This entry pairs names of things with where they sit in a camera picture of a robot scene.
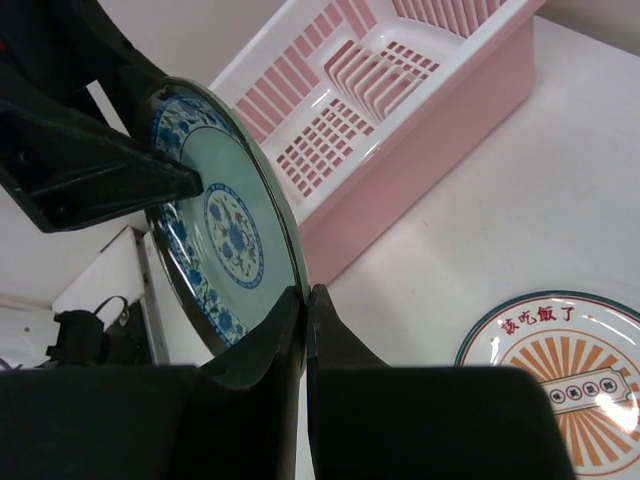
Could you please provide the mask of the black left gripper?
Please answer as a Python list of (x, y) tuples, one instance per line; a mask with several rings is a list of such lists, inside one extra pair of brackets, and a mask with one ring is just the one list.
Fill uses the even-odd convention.
[[(81, 230), (203, 191), (151, 147), (139, 106), (165, 76), (97, 1), (1, 4), (1, 185), (44, 233)], [(127, 134), (91, 97), (96, 82)]]

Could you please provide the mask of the blue floral plate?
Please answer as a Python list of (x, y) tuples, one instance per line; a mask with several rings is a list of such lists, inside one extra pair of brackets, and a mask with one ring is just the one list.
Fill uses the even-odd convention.
[(274, 169), (220, 98), (186, 79), (156, 83), (137, 133), (199, 175), (201, 192), (147, 210), (165, 275), (214, 355), (255, 330), (287, 288), (310, 286), (295, 216)]

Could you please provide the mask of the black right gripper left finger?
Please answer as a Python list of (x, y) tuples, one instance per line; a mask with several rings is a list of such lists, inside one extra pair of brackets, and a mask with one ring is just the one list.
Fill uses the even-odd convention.
[(200, 367), (71, 367), (1, 377), (5, 479), (291, 479), (299, 296)]

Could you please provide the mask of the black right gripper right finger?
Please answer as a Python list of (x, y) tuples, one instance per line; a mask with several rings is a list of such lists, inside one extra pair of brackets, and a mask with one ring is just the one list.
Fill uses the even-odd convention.
[(392, 367), (311, 290), (307, 415), (319, 479), (571, 479), (546, 393), (513, 367)]

